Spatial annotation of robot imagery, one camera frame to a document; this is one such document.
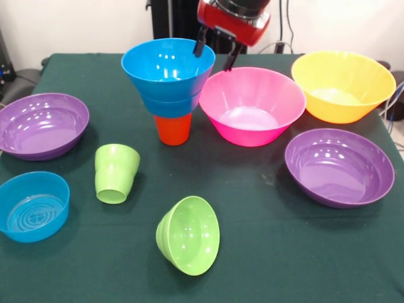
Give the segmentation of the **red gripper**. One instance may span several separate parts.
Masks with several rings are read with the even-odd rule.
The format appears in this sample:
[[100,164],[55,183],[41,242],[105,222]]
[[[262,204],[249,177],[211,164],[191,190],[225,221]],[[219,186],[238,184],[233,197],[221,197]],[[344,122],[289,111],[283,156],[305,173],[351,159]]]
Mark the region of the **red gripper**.
[[231,71],[237,57],[246,46],[254,46],[266,31],[271,15],[269,1],[200,1],[197,18],[201,27],[193,49],[200,57],[206,44],[208,29],[225,35],[231,42],[231,50],[223,64],[223,71]]

